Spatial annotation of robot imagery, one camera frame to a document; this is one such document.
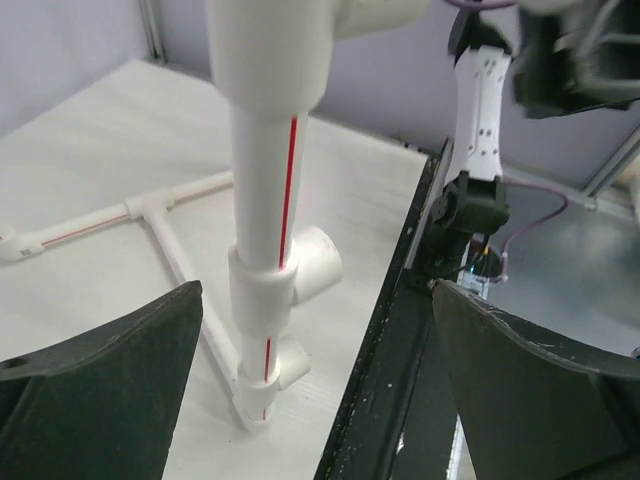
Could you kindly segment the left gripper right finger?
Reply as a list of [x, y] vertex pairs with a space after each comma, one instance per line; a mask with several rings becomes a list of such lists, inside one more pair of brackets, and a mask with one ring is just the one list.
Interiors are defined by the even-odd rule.
[[433, 310], [479, 479], [636, 479], [639, 363], [451, 281]]

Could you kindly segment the white PVC pipe frame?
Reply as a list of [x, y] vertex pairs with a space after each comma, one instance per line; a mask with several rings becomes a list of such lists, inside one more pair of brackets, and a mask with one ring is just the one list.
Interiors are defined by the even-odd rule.
[[131, 198], [45, 230], [1, 231], [1, 257], [17, 261], [117, 222], [143, 218], [173, 273], [191, 267], [166, 218], [177, 202], [233, 190], [235, 243], [228, 254], [234, 346], [212, 313], [206, 342], [243, 426], [263, 428], [279, 391], [310, 369], [284, 336], [292, 308], [340, 281], [342, 262], [319, 228], [293, 231], [309, 112], [326, 91], [334, 43], [396, 28], [419, 17], [423, 1], [210, 1], [206, 5], [213, 80], [230, 106], [230, 171]]

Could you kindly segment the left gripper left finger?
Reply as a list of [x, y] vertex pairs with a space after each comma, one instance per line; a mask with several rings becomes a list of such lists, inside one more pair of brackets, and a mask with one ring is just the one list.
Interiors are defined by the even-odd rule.
[[162, 478], [202, 320], [202, 286], [188, 281], [2, 361], [2, 478]]

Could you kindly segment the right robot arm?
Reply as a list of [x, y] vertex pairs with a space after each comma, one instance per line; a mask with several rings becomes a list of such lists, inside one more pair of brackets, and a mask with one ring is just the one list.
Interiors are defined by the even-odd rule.
[[518, 49], [481, 17], [508, 5], [456, 4], [448, 42], [457, 83], [453, 149], [413, 263], [427, 282], [476, 269], [509, 218], [500, 153], [507, 84], [530, 119], [627, 110], [639, 100], [638, 2], [515, 1]]

